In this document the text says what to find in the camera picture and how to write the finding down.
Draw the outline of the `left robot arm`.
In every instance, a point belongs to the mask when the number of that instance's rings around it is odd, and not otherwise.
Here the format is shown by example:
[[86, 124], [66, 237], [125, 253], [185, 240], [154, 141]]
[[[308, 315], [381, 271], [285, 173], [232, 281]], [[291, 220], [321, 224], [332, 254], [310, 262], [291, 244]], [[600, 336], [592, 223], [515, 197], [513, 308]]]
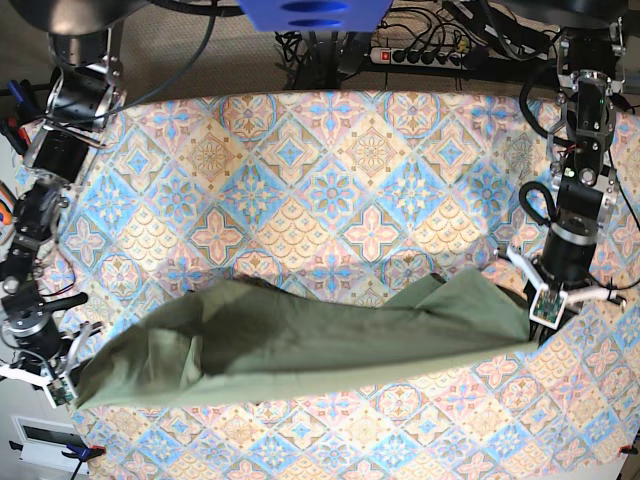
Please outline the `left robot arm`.
[[[568, 28], [556, 56], [539, 64], [524, 83], [519, 107], [532, 129], [546, 141], [552, 185], [523, 184], [518, 192], [525, 213], [547, 229], [540, 255], [530, 259], [508, 248], [507, 257], [527, 278], [530, 337], [544, 344], [584, 303], [626, 303], [620, 288], [596, 280], [591, 262], [605, 237], [623, 192], [610, 157], [616, 126], [614, 98], [623, 83], [616, 63], [623, 36], [603, 29]], [[549, 70], [557, 76], [561, 116], [544, 128], [528, 106], [529, 93]]]

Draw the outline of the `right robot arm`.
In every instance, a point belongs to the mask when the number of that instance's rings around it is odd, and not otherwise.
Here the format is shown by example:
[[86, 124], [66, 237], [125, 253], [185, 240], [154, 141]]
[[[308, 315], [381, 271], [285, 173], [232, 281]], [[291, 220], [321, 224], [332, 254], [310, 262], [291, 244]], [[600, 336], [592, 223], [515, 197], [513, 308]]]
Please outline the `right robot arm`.
[[55, 362], [68, 346], [52, 315], [87, 297], [41, 293], [37, 277], [44, 261], [39, 255], [57, 242], [61, 211], [68, 205], [65, 192], [78, 180], [90, 149], [102, 148], [97, 137], [121, 104], [122, 30], [122, 22], [116, 22], [89, 34], [50, 34], [56, 67], [44, 105], [28, 81], [8, 84], [18, 119], [2, 122], [1, 132], [34, 171], [35, 181], [12, 213], [1, 217], [13, 229], [1, 262], [1, 335], [13, 338], [8, 347], [17, 355], [17, 367], [49, 379], [56, 379]]

